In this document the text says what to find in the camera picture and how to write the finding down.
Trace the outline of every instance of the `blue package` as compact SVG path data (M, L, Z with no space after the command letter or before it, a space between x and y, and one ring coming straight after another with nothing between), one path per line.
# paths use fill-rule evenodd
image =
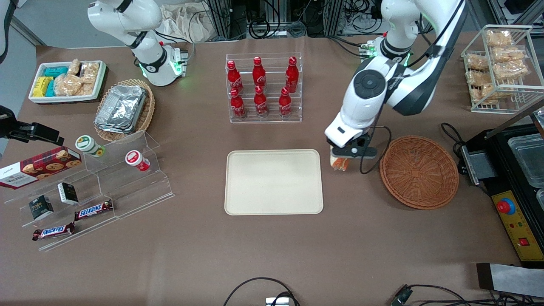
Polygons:
M46 97L54 97L55 96L55 81L49 82L49 85L47 86L47 91L45 92Z
M44 70L44 76L58 77L66 73L68 73L68 67L49 67Z

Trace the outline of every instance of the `brown table surface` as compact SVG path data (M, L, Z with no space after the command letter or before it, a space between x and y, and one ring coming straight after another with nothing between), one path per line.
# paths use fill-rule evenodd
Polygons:
M508 118L468 109L459 54L474 35L459 38L427 110L402 117L385 108L380 123L392 129L394 138L425 136L451 152L453 141L440 131L441 122L455 125L468 140ZM418 40L415 53L424 48ZM474 263L519 263L490 199L466 178L447 206L421 211L396 201L377 170L366 176L353 165L345 173L332 170L324 130L358 66L356 57L332 41L244 40L196 49L187 77L152 87L157 108L148 132L162 145L159 162L176 196L44 253L21 229L19 207L0 205L0 303L221 305L236 285L256 276L284 281L303 305L384 305L405 283L442 285L466 298L487 298L489 293L478 289ZM231 125L225 54L291 51L304 57L302 123ZM143 78L129 48L38 47L37 54L38 63L103 60L110 68L106 88ZM82 134L95 134L96 107L39 106L26 100L18 119L60 130L70 146ZM385 140L385 133L377 134L379 149ZM12 140L2 166L51 148ZM225 213L229 152L308 148L321 156L320 214ZM273 283L248 284L230 304L263 305L265 297L280 291ZM411 301L432 297L452 298L420 289Z

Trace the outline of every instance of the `coca-cola bottle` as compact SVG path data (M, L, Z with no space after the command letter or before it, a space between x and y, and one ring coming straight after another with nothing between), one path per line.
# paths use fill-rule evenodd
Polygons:
M256 56L253 58L253 82L255 86L261 86L263 92L267 90L267 72L262 66L262 60Z
M238 69L236 69L236 64L234 63L234 60L229 60L227 62L227 78L228 83L232 88L238 89L238 94L244 94L244 85L242 84L242 76L240 75L240 72L238 72Z
M264 118L268 116L268 106L267 106L267 97L264 96L264 89L262 86L255 86L255 97L253 101L255 102L255 110L257 111L257 116Z
M285 72L285 85L290 93L296 91L296 85L299 83L299 69L296 67L296 57L291 56L289 58L289 67Z
M289 96L289 89L283 87L281 89L280 96L280 117L287 119L291 116L291 97Z
M235 118L246 118L248 114L245 112L244 100L239 96L238 89L231 89L231 108Z

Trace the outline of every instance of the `black plug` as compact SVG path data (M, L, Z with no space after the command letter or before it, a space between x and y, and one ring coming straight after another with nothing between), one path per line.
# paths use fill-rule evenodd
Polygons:
M410 298L412 295L412 289L408 288L408 285L404 285L399 292L393 297L393 301L391 302L391 306L403 306L406 301Z

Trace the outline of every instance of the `wicker basket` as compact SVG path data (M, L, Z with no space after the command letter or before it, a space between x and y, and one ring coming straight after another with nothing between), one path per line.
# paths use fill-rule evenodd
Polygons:
M419 136L395 139L380 162L380 174L395 198L417 209L448 204L459 186L451 155L431 139Z
M155 111L155 97L153 96L153 92L151 91L151 88L149 87L149 85L147 85L145 82L139 79L128 79L125 81L121 81L114 86L117 86L117 85L127 85L127 86L137 85L142 88L145 88L145 90L147 91L147 95L144 101L145 104L144 104L144 108L141 110L140 118L138 118L138 123L136 125L136 130L134 132L147 130L147 128L149 127L149 124L151 123L153 112ZM102 105L104 105L104 100L106 99L106 96L109 94L112 88L113 86L110 89L108 89L108 91L102 96L102 100L100 101L100 104L98 105L98 110L96 111L97 115L100 109L102 108ZM110 142L119 140L128 135L123 133L112 133L112 132L102 131L96 125L95 125L95 130L96 130L96 133L98 133L98 135L100 136L100 138Z

